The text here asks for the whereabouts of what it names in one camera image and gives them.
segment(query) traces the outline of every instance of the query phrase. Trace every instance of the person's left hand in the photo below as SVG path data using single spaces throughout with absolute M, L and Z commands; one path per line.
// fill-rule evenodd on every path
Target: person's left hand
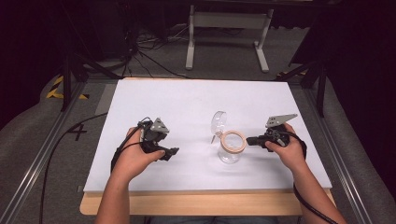
M 127 135 L 131 133 L 133 129 L 134 128 L 130 128 Z M 140 141 L 140 134 L 141 130 L 139 129 L 125 143 L 124 147 L 133 143 L 138 143 Z M 128 184 L 134 177 L 140 175 L 150 163 L 160 159 L 164 153 L 163 150 L 159 150 L 146 154 L 140 144 L 129 146 L 121 152 L 111 175 L 115 175 L 120 181 Z

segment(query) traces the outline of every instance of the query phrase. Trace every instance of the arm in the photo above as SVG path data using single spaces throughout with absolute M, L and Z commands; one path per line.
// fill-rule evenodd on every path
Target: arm
M 285 123 L 285 126 L 288 132 L 294 133 L 289 124 Z M 297 139 L 290 137 L 287 147 L 271 142 L 266 142 L 265 145 L 278 154 L 282 162 L 291 170 L 297 190 L 309 204 L 335 222 L 347 223 L 306 164 L 303 150 Z M 300 206 L 306 223 L 327 223 L 302 204 Z
M 139 140 L 140 132 L 137 131 L 125 146 L 137 143 Z M 163 154 L 163 150 L 146 154 L 139 144 L 127 147 L 122 151 L 107 181 L 95 220 L 96 224 L 129 223 L 129 182 L 135 176 L 140 175 L 150 163 L 161 158 Z

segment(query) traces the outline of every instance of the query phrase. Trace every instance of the hand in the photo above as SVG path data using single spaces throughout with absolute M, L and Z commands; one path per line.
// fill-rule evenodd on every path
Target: hand
M 288 123 L 285 123 L 285 127 L 288 132 L 295 133 Z M 282 160 L 283 164 L 291 169 L 292 172 L 306 164 L 303 148 L 301 147 L 300 142 L 292 136 L 290 137 L 290 142 L 286 147 L 282 147 L 270 141 L 265 142 L 265 145 L 269 149 L 273 150 Z
M 141 130 L 137 130 L 134 135 L 125 143 L 125 147 L 138 143 L 140 141 Z M 114 166 L 112 175 L 122 181 L 122 183 L 128 184 L 134 177 L 140 175 L 146 167 L 153 161 L 160 159 L 164 155 L 163 150 L 151 152 L 146 154 L 140 144 L 132 145 L 125 148 Z

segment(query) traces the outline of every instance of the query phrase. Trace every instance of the person's right hand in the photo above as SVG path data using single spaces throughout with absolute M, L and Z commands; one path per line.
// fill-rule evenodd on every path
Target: person's right hand
M 295 133 L 288 123 L 285 123 L 285 127 L 288 132 Z M 303 148 L 300 145 L 300 142 L 292 136 L 290 137 L 290 142 L 286 147 L 282 147 L 270 141 L 265 142 L 265 145 L 269 149 L 273 150 L 282 160 L 283 164 L 291 169 L 292 172 L 306 164 Z

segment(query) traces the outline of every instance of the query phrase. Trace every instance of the white tabletop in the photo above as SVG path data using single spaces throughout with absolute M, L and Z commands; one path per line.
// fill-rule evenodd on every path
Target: white tabletop
M 270 116 L 297 114 L 289 124 L 307 144 L 307 163 L 323 188 L 332 187 L 287 83 L 130 79 L 117 85 L 84 191 L 104 191 L 116 148 L 145 117 L 161 118 L 170 130 L 160 146 L 180 150 L 169 161 L 152 163 L 131 181 L 130 191 L 292 189 L 289 169 L 266 149 L 247 146 L 234 164 L 219 159 L 219 139 L 210 144 L 217 111 L 227 113 L 224 131 L 245 137 L 264 134 Z

